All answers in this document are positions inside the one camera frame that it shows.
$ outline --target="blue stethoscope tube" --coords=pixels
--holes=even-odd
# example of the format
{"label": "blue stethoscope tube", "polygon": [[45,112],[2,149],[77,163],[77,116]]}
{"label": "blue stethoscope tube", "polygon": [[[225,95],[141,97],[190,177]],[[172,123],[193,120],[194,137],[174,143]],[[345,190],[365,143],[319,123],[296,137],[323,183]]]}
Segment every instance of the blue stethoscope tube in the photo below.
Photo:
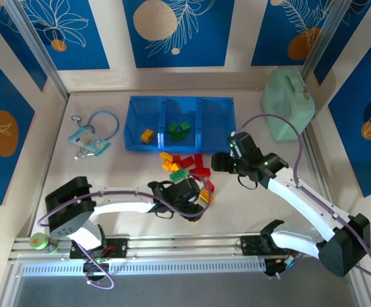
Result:
{"label": "blue stethoscope tube", "polygon": [[114,118],[114,120],[116,120],[116,124],[117,124],[116,129],[114,130],[114,132],[110,136],[108,136],[107,138],[104,138],[107,141],[108,139],[111,139],[113,136],[115,136],[117,134],[117,132],[119,131],[119,128],[120,128],[119,119],[117,118],[117,116],[114,113],[112,113],[110,111],[97,111],[97,112],[94,112],[89,117],[88,123],[86,125],[82,125],[81,124],[82,118],[79,115],[73,115],[71,117],[71,119],[74,122],[77,123],[77,125],[79,126],[79,128],[81,128],[81,127],[89,128],[92,131],[92,133],[95,133],[95,126],[91,125],[90,123],[94,119],[94,117],[96,117],[99,114],[108,114],[108,115],[112,116]]}

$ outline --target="toy stethoscope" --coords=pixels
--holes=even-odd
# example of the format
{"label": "toy stethoscope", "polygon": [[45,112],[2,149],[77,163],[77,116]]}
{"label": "toy stethoscope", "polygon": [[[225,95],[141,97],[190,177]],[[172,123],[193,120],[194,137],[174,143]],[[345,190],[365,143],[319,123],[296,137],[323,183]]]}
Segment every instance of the toy stethoscope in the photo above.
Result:
{"label": "toy stethoscope", "polygon": [[[72,115],[70,118],[79,126],[79,128],[84,127],[86,129],[90,129],[91,133],[95,133],[95,130],[96,130],[95,126],[91,125],[90,123],[94,119],[94,117],[96,117],[97,115],[100,115],[100,114],[108,114],[108,115],[112,116],[114,118],[114,120],[116,120],[116,129],[114,130],[114,132],[110,136],[108,136],[107,138],[104,138],[104,140],[107,141],[108,139],[111,139],[113,136],[115,136],[117,134],[117,132],[119,131],[119,128],[120,128],[119,119],[117,118],[117,116],[114,113],[112,113],[110,111],[94,112],[89,117],[88,123],[86,125],[82,125],[82,123],[81,123],[82,118],[79,115]],[[84,158],[84,157],[87,157],[87,156],[94,156],[94,154],[89,152],[89,150],[81,147],[80,150],[78,150],[76,152],[75,159]]]}

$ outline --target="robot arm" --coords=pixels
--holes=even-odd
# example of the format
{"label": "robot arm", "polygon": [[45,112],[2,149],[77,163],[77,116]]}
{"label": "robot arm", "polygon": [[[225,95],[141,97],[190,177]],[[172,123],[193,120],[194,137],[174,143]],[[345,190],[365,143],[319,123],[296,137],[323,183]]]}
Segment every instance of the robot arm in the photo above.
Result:
{"label": "robot arm", "polygon": [[[217,153],[212,169],[247,176],[251,181],[281,196],[298,210],[315,228],[297,229],[275,220],[261,231],[262,252],[292,249],[318,258],[333,274],[345,276],[365,255],[357,238],[340,223],[340,216],[370,247],[370,223],[362,214],[352,217],[324,199],[299,179],[296,184],[293,169],[274,153],[263,156],[252,137],[241,132],[228,138],[232,153]],[[309,197],[310,191],[333,212],[322,208]]]}
{"label": "robot arm", "polygon": [[[45,198],[47,211],[58,208],[62,203],[84,195],[91,195],[69,205],[48,218],[51,237],[69,237],[90,251],[102,249],[106,238],[102,227],[90,221],[94,216],[113,212],[154,213],[160,217],[174,211],[158,200],[145,197],[151,194],[170,203],[181,212],[194,214],[203,207],[194,203],[200,194],[200,187],[192,178],[174,184],[173,182],[150,182],[135,189],[92,186],[86,177],[76,177]],[[199,217],[184,217],[196,221]]]}

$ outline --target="mint green bag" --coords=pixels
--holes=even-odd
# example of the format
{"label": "mint green bag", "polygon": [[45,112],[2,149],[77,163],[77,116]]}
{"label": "mint green bag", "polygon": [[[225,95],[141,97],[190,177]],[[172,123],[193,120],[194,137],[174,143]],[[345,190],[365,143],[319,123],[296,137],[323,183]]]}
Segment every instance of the mint green bag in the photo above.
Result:
{"label": "mint green bag", "polygon": [[[296,68],[278,68],[271,73],[262,97],[262,110],[290,121],[302,133],[315,114],[315,103]],[[275,141],[297,139],[291,127],[278,118],[266,117]]]}

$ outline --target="green lego brick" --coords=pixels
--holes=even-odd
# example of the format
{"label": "green lego brick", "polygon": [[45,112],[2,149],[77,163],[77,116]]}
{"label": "green lego brick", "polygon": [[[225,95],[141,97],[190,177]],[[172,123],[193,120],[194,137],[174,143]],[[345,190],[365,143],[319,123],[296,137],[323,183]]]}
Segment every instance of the green lego brick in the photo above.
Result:
{"label": "green lego brick", "polygon": [[186,179],[187,176],[188,176],[188,173],[186,171],[184,171],[183,169],[179,169],[178,171],[175,171],[174,173],[170,175],[170,179],[172,182],[175,183],[183,179]]}
{"label": "green lego brick", "polygon": [[182,139],[185,139],[186,136],[187,135],[185,131],[180,131],[180,132],[172,133],[170,137],[171,137],[172,142],[178,142],[178,141],[181,141]]}
{"label": "green lego brick", "polygon": [[170,126],[168,126],[167,131],[170,133],[174,133],[177,130],[177,127],[177,123],[171,123]]}
{"label": "green lego brick", "polygon": [[189,132],[190,131],[190,124],[187,122],[184,122],[180,125],[181,130],[184,132]]}

